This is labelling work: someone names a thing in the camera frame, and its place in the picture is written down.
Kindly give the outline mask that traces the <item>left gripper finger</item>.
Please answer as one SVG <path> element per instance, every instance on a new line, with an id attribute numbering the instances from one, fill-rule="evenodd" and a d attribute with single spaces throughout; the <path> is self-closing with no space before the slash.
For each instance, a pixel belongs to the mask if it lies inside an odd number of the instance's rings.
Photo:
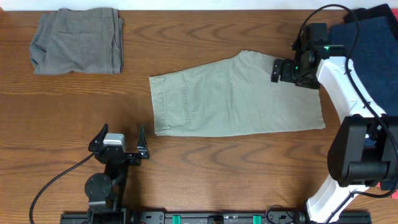
<path id="1" fill-rule="evenodd" d="M 150 154 L 149 154 L 149 148 L 146 142 L 146 135 L 145 135 L 145 129 L 144 125 L 140 125 L 140 130 L 139 130 L 139 137 L 138 137 L 138 142 L 137 142 L 137 150 L 138 153 L 141 157 L 141 159 L 149 159 Z"/>
<path id="2" fill-rule="evenodd" d="M 101 131 L 90 141 L 88 150 L 90 152 L 100 152 L 104 146 L 105 136 L 108 134 L 108 124 L 105 123 Z"/>

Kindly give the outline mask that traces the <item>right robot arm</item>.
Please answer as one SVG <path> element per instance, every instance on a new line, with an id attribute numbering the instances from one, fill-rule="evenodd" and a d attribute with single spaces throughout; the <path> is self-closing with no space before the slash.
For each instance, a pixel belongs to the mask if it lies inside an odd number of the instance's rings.
<path id="1" fill-rule="evenodd" d="M 295 60 L 274 60 L 271 81 L 317 89 L 322 86 L 335 107 L 340 128 L 327 155 L 328 177 L 295 215 L 296 223 L 370 223 L 366 215 L 342 211 L 368 188 L 383 194 L 397 190 L 397 117 L 378 106 L 358 78 L 342 45 L 313 45 Z"/>

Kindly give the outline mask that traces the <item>navy blue shorts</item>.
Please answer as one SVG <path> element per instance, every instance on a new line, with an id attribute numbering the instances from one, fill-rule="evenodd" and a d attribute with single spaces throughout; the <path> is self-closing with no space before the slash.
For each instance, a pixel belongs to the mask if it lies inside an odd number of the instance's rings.
<path id="1" fill-rule="evenodd" d="M 391 137 L 397 137 L 397 41 L 392 36 L 354 36 L 353 23 L 335 25 L 330 37 L 334 44 L 353 50 L 352 76 L 358 76 L 373 98 L 371 106 L 385 112 L 380 118 L 358 112 L 343 115 L 342 125 L 328 153 L 328 169 L 340 186 L 375 186 L 378 182 L 397 180 L 397 149 Z"/>

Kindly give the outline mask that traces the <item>beige khaki shorts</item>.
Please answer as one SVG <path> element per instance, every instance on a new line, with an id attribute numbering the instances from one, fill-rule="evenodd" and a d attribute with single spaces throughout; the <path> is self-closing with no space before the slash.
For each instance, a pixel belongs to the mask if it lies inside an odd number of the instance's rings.
<path id="1" fill-rule="evenodd" d="M 274 60 L 243 50 L 150 77 L 155 134 L 226 137 L 325 128 L 318 91 L 272 83 Z"/>

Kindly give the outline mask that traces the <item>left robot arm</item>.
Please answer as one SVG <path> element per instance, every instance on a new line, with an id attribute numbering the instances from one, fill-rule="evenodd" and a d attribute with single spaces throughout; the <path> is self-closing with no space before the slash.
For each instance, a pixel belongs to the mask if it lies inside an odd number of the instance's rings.
<path id="1" fill-rule="evenodd" d="M 88 150 L 105 165 L 104 172 L 92 175 L 85 184 L 89 224 L 139 223 L 137 213 L 124 208 L 122 200 L 129 167 L 139 166 L 141 160 L 150 158 L 143 125 L 139 129 L 137 152 L 125 152 L 125 146 L 124 135 L 109 133 L 107 124 L 89 143 Z"/>

